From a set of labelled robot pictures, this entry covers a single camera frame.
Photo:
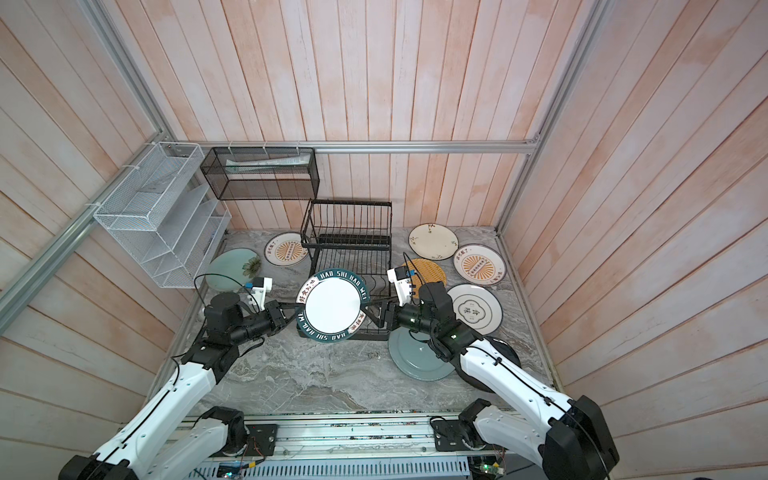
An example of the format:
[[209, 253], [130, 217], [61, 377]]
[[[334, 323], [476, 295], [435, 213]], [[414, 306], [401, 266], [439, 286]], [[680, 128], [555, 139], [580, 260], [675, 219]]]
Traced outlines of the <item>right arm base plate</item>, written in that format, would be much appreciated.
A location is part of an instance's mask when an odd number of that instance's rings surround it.
[[468, 423], [459, 419], [432, 416], [428, 420], [433, 432], [434, 447], [438, 452], [496, 452], [503, 453], [505, 447], [481, 440]]

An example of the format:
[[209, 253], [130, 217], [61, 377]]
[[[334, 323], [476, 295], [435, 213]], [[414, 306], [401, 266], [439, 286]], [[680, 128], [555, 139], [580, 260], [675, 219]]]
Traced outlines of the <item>cream plate with berry sprigs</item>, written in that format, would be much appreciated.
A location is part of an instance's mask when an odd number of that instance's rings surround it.
[[431, 261], [449, 259], [459, 249], [457, 235], [448, 227], [435, 223], [421, 224], [412, 229], [408, 243], [418, 256]]

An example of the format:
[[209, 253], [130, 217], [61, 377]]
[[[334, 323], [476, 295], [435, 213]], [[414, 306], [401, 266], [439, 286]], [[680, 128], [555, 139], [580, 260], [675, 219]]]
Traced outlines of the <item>black wire dish rack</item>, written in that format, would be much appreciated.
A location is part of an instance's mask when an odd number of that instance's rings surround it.
[[[392, 267], [392, 203], [381, 200], [314, 199], [300, 229], [308, 250], [310, 272], [341, 268], [360, 276], [371, 300], [394, 294], [387, 279]], [[385, 341], [390, 330], [382, 314], [367, 317], [355, 340]]]

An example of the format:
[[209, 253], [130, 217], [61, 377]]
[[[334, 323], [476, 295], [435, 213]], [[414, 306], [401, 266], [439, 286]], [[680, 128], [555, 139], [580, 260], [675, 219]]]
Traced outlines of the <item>white plate dark green rim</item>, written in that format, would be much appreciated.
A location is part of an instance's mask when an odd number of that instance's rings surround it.
[[321, 343], [349, 339], [366, 318], [362, 307], [371, 301], [364, 280], [357, 274], [332, 268], [310, 276], [296, 302], [303, 305], [297, 325], [307, 338]]

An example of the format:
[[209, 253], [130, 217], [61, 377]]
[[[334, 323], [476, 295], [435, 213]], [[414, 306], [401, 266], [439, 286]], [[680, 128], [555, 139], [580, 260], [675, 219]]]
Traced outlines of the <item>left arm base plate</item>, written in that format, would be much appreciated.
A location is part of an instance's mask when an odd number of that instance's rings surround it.
[[274, 455], [279, 426], [274, 423], [246, 423], [248, 433], [244, 456], [257, 459]]

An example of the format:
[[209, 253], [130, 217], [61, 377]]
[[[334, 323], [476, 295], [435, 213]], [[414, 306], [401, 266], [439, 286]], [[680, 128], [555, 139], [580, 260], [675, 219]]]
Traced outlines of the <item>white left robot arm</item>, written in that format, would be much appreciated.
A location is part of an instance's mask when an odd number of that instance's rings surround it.
[[180, 479], [216, 453], [232, 458], [245, 454], [250, 431], [243, 413], [228, 407], [210, 408], [183, 438], [168, 440], [241, 357], [242, 344], [261, 346], [304, 308], [302, 303], [273, 300], [251, 311], [235, 293], [215, 296], [205, 309], [204, 328], [176, 360], [165, 385], [93, 454], [70, 459], [59, 478]]

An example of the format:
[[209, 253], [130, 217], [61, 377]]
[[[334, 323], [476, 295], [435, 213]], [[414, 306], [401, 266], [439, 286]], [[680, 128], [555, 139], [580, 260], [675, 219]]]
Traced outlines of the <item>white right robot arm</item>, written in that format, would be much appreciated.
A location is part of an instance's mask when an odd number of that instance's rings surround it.
[[550, 479], [607, 479], [620, 456], [601, 407], [546, 386], [500, 351], [500, 344], [460, 321], [443, 284], [422, 286], [418, 303], [390, 298], [365, 306], [376, 322], [425, 333], [436, 357], [482, 384], [514, 409], [484, 400], [461, 415], [473, 440], [502, 447], [542, 468]]

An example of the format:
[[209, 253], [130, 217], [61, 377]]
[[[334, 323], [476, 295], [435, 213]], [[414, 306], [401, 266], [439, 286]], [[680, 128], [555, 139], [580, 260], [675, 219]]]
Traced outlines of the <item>yellow woven plate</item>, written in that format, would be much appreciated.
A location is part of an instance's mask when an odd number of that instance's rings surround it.
[[407, 260], [404, 266], [412, 271], [411, 282], [414, 285], [414, 295], [417, 296], [419, 289], [423, 285], [423, 280], [427, 283], [442, 282], [447, 284], [447, 275], [443, 269], [435, 262], [423, 258]]

